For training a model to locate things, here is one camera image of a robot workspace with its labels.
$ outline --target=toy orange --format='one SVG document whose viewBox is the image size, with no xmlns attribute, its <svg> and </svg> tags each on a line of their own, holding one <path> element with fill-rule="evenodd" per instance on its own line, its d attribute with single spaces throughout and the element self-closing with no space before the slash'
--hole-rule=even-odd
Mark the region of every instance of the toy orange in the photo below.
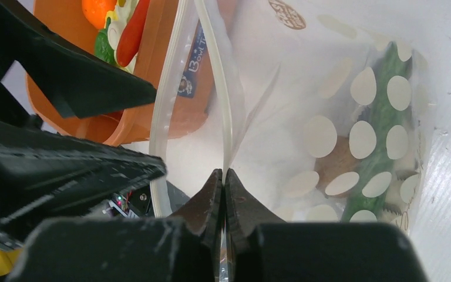
<svg viewBox="0 0 451 282">
<path fill-rule="evenodd" d="M 117 0 L 82 0 L 82 11 L 86 19 L 97 29 L 103 29 L 106 13 L 115 9 Z"/>
</svg>

